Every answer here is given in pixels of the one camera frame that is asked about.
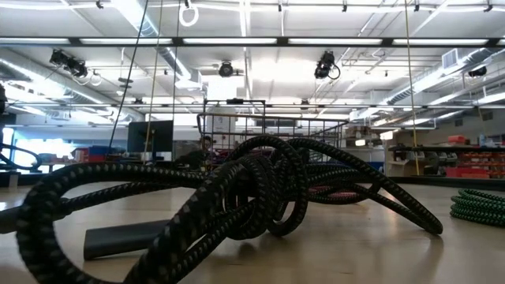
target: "security camera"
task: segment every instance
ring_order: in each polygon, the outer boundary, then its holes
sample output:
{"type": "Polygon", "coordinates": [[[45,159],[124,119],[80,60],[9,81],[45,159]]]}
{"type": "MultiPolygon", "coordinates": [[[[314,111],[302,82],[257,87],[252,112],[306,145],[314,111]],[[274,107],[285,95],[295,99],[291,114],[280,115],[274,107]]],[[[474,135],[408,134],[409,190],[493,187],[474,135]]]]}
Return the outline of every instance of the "security camera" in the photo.
{"type": "Polygon", "coordinates": [[[231,66],[231,62],[224,61],[219,68],[219,75],[221,77],[231,77],[234,74],[234,68],[231,66]]]}

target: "battle rope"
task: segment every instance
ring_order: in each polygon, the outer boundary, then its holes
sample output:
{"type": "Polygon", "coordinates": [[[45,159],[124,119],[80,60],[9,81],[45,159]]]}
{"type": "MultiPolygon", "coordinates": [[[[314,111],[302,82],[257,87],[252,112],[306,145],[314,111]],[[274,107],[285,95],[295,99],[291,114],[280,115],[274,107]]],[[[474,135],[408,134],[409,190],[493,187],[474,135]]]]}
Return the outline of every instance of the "battle rope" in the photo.
{"type": "Polygon", "coordinates": [[[289,234],[302,222],[309,201],[348,204],[369,198],[432,234],[443,230],[439,220],[409,193],[351,154],[314,140],[285,142],[273,136],[258,136],[238,146],[221,167],[207,176],[128,163],[77,164],[47,175],[19,208],[17,243],[21,257],[41,284],[112,283],[86,274],[68,259],[56,239],[53,221],[85,207],[174,187],[196,191],[168,221],[123,283],[176,283],[226,237],[242,240],[260,236],[266,230],[275,236],[289,234]],[[269,159],[248,155],[262,146],[274,148],[274,155],[269,159]],[[306,165],[300,149],[318,151],[348,167],[306,165]],[[366,178],[373,185],[370,189],[356,185],[356,178],[366,178]],[[62,199],[70,189],[98,181],[134,183],[62,199]],[[309,187],[318,185],[334,188],[309,191],[309,187]],[[405,206],[377,194],[380,188],[405,206]],[[335,197],[341,189],[356,194],[335,197]],[[294,202],[294,209],[279,222],[288,202],[294,202]]]}
{"type": "Polygon", "coordinates": [[[25,152],[29,155],[32,155],[33,158],[35,158],[35,163],[31,166],[22,166],[18,165],[15,162],[11,161],[9,158],[5,157],[1,152],[0,152],[0,160],[2,160],[7,166],[10,166],[14,170],[37,170],[39,166],[42,164],[42,159],[34,152],[28,151],[23,148],[19,148],[13,145],[9,144],[2,144],[0,145],[0,150],[1,149],[9,149],[10,151],[22,151],[25,152]]]}
{"type": "Polygon", "coordinates": [[[451,197],[451,216],[485,225],[505,226],[505,198],[472,189],[451,197]]]}

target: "hanging cord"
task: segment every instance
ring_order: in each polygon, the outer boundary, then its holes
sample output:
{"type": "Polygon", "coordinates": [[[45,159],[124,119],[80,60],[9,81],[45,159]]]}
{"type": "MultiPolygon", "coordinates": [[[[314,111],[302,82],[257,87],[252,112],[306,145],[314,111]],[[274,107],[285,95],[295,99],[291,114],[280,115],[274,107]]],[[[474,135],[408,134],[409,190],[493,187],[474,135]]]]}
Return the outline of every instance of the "hanging cord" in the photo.
{"type": "Polygon", "coordinates": [[[121,115],[121,110],[123,109],[123,105],[125,104],[126,91],[128,90],[129,78],[132,76],[133,63],[135,62],[135,55],[137,55],[137,48],[139,47],[140,35],[142,34],[142,28],[144,27],[145,15],[148,11],[148,3],[149,3],[149,0],[146,0],[145,6],[144,6],[144,13],[142,14],[142,21],[140,23],[139,32],[137,34],[137,42],[135,43],[135,48],[133,49],[132,61],[130,62],[130,65],[129,65],[128,78],[126,79],[126,83],[125,83],[125,90],[123,91],[123,96],[121,98],[121,104],[119,104],[118,116],[116,117],[116,120],[114,121],[114,127],[112,128],[112,134],[110,135],[109,148],[107,149],[106,159],[109,157],[110,150],[112,149],[112,142],[114,141],[114,134],[116,133],[116,128],[118,127],[118,122],[119,122],[119,118],[121,115]]]}
{"type": "Polygon", "coordinates": [[[477,111],[479,112],[479,118],[481,120],[481,126],[482,126],[482,134],[484,134],[484,138],[485,140],[488,139],[488,132],[486,131],[486,125],[484,123],[484,118],[482,117],[482,110],[481,108],[479,107],[479,99],[477,99],[477,111]]]}
{"type": "MultiPolygon", "coordinates": [[[[159,38],[161,37],[161,20],[163,19],[163,0],[161,0],[161,8],[159,10],[159,20],[158,20],[158,27],[160,31],[158,32],[158,39],[156,40],[156,50],[158,50],[159,47],[159,38]]],[[[147,153],[148,153],[148,143],[149,143],[149,138],[151,134],[151,112],[152,112],[152,101],[155,98],[155,85],[156,85],[156,71],[158,70],[158,52],[156,52],[155,56],[155,73],[152,76],[152,87],[151,87],[151,102],[149,103],[149,119],[148,119],[148,133],[145,136],[145,145],[144,145],[144,165],[147,162],[147,153]]]]}
{"type": "MultiPolygon", "coordinates": [[[[405,22],[407,31],[407,56],[409,59],[409,82],[410,82],[410,105],[412,107],[412,126],[413,126],[413,146],[417,147],[417,132],[416,132],[416,111],[413,108],[413,84],[412,84],[412,65],[410,61],[410,33],[409,33],[409,11],[407,9],[407,0],[405,2],[405,22]]],[[[417,152],[413,152],[413,156],[416,159],[416,173],[419,174],[419,159],[417,158],[417,152]]]]}
{"type": "MultiPolygon", "coordinates": [[[[179,0],[179,15],[181,12],[181,0],[179,0]]],[[[180,21],[177,21],[177,31],[176,31],[176,37],[179,37],[179,29],[181,27],[180,25],[180,21]]],[[[178,59],[178,51],[179,51],[179,47],[175,47],[175,52],[174,52],[174,61],[175,61],[175,67],[174,67],[174,85],[172,86],[172,120],[175,119],[175,80],[177,79],[177,67],[178,67],[178,64],[177,64],[177,59],[178,59]]],[[[170,161],[174,161],[174,157],[175,157],[175,147],[172,147],[172,154],[171,154],[171,157],[170,157],[170,161]]]]}

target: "green battle rope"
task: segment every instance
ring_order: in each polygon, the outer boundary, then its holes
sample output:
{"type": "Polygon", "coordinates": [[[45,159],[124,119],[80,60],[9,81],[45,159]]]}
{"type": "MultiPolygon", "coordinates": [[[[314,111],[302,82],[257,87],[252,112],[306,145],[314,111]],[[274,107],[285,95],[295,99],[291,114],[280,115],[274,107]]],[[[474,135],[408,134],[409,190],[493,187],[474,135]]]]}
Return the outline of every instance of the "green battle rope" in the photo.
{"type": "Polygon", "coordinates": [[[451,197],[451,216],[492,226],[505,226],[505,198],[472,189],[451,197]]]}

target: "air vent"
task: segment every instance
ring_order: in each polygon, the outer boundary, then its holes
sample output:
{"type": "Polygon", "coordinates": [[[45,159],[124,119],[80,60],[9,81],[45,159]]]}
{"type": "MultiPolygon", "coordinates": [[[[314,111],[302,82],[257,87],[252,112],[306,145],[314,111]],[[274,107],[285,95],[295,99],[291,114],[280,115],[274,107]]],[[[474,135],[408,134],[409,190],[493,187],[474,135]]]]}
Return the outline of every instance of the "air vent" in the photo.
{"type": "Polygon", "coordinates": [[[444,69],[449,69],[458,64],[458,50],[453,49],[442,55],[442,66],[444,69]]]}

